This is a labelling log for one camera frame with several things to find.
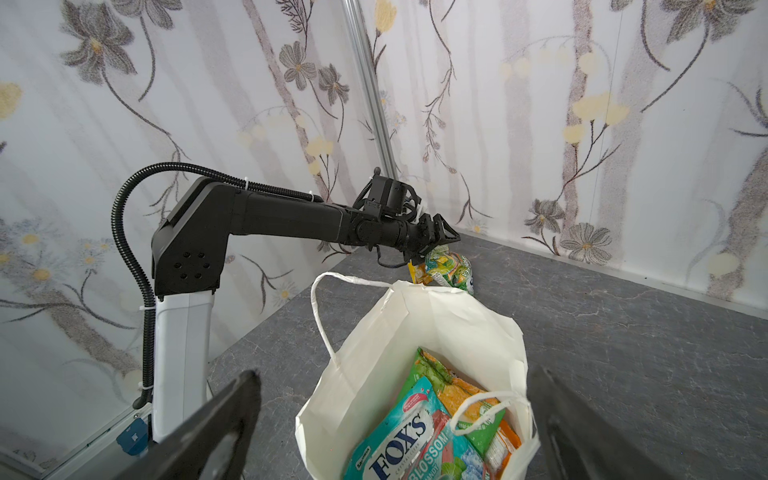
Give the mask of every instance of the colorful snack packet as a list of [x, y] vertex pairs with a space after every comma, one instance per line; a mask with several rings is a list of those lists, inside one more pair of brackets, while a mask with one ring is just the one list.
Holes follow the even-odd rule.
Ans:
[[421, 378], [357, 446], [344, 480], [492, 480], [467, 439], [451, 433], [450, 420]]
[[447, 245], [438, 245], [427, 253], [424, 263], [408, 264], [413, 283], [429, 285], [432, 281], [440, 286], [453, 286], [475, 295], [472, 265], [467, 257], [449, 252]]
[[[435, 394], [451, 415], [456, 413], [466, 399], [485, 392], [485, 390], [459, 378], [434, 356], [419, 348], [408, 379], [398, 395], [398, 400], [405, 396], [408, 390], [424, 376], [432, 382], [435, 387]], [[483, 413], [497, 404], [497, 399], [487, 399], [471, 405], [460, 418], [458, 428], [469, 427]], [[520, 438], [504, 420], [504, 411], [497, 413], [492, 422], [488, 421], [479, 429], [468, 433], [466, 438], [496, 475], [500, 475], [504, 471], [511, 454], [521, 445]]]

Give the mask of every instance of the black cable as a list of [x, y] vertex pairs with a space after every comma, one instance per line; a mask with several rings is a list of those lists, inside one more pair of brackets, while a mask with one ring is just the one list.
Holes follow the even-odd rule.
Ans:
[[379, 245], [376, 245], [376, 255], [378, 256], [378, 258], [376, 259], [376, 262], [379, 265], [381, 265], [381, 266], [383, 266], [385, 268], [400, 268], [401, 266], [405, 266], [405, 265], [408, 265], [409, 263], [411, 263], [410, 260], [407, 260], [407, 261], [405, 261], [403, 263], [396, 263], [395, 265], [390, 265], [388, 263], [382, 263], [382, 249], [381, 249], [381, 247]]
[[[376, 167], [373, 169], [373, 174], [378, 175], [382, 173], [382, 169], [379, 167]], [[360, 207], [362, 207], [362, 204], [358, 205], [362, 201], [362, 199], [365, 197], [365, 195], [368, 193], [368, 190], [371, 189], [371, 186], [373, 185], [373, 179], [368, 180], [368, 183], [362, 188], [360, 191], [360, 195], [357, 196], [355, 201], [352, 203], [352, 208], [355, 210], [360, 210]]]
[[[149, 309], [144, 311], [144, 345], [142, 348], [142, 373], [141, 383], [144, 389], [141, 390], [141, 396], [134, 401], [133, 407], [140, 409], [149, 401], [152, 386], [154, 385], [154, 291], [152, 285], [149, 283], [147, 275], [141, 268], [138, 260], [128, 246], [128, 241], [125, 239], [125, 231], [123, 228], [123, 213], [125, 212], [125, 203], [128, 200], [128, 196], [131, 195], [136, 186], [141, 183], [145, 178], [150, 177], [160, 172], [165, 171], [185, 171], [192, 174], [203, 175], [205, 177], [213, 178], [216, 181], [223, 182], [225, 184], [234, 185], [238, 188], [245, 188], [246, 183], [242, 178], [231, 177], [227, 174], [211, 170], [210, 168], [201, 167], [200, 165], [184, 164], [180, 162], [163, 162], [159, 164], [149, 165], [144, 167], [135, 174], [131, 175], [128, 180], [125, 181], [118, 195], [114, 199], [112, 205], [112, 237], [114, 243], [120, 252], [123, 261], [127, 265], [131, 274], [136, 279], [139, 289], [141, 289], [141, 295], [144, 298], [144, 307]], [[280, 195], [282, 197], [291, 197], [306, 201], [322, 202], [323, 199], [317, 195], [305, 194], [304, 192], [297, 192], [295, 190], [289, 190], [287, 188], [272, 187], [270, 185], [258, 184], [255, 182], [248, 183], [248, 190], [263, 192], [267, 194]]]

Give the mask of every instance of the green snack package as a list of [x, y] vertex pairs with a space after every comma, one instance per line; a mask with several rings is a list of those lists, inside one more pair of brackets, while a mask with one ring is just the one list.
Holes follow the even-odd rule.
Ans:
[[[457, 377], [456, 374], [448, 370], [434, 356], [419, 348], [416, 351], [416, 357], [411, 366], [411, 372], [408, 374], [408, 379], [402, 386], [398, 395], [398, 401], [406, 396], [408, 391], [422, 377], [427, 377], [429, 379], [432, 383], [432, 387], [435, 389], [437, 398], [442, 402], [445, 409], [448, 410], [448, 413], [451, 415], [456, 414], [459, 406], [466, 399], [476, 393], [483, 392], [483, 390], [480, 390], [476, 386]], [[458, 421], [458, 429], [468, 428], [493, 405], [497, 404], [497, 399], [481, 400], [480, 402], [472, 404]], [[496, 414], [493, 421], [488, 420], [485, 424], [480, 426], [480, 428], [466, 435], [469, 443], [475, 447], [475, 450], [477, 450], [482, 458], [485, 457], [485, 452], [491, 445], [491, 442], [496, 435], [496, 430], [498, 430], [498, 426], [503, 418], [504, 411], [502, 410]]]

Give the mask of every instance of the white paper bag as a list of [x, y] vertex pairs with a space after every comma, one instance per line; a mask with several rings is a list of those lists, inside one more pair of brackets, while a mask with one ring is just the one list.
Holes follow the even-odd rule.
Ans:
[[[315, 289], [324, 276], [389, 289], [334, 352], [320, 322]], [[525, 397], [523, 336], [515, 321], [485, 308], [463, 290], [398, 281], [390, 285], [335, 272], [312, 285], [315, 321], [331, 360], [315, 392], [296, 416], [296, 441], [315, 480], [340, 480], [355, 447], [384, 419], [420, 346], [439, 354], [455, 370], [477, 382], [508, 407], [505, 418], [523, 445], [502, 480], [525, 477], [538, 449], [533, 414]], [[472, 397], [466, 406], [481, 398]], [[487, 412], [478, 420], [495, 414]]]

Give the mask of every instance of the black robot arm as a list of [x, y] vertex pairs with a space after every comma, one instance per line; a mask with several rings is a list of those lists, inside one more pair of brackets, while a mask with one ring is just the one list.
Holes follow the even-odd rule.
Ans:
[[460, 239], [441, 215], [419, 216], [421, 199], [410, 185], [378, 173], [352, 207], [199, 178], [152, 237], [155, 295], [218, 288], [229, 235], [392, 247], [403, 253], [401, 265], [423, 263], [434, 247]]

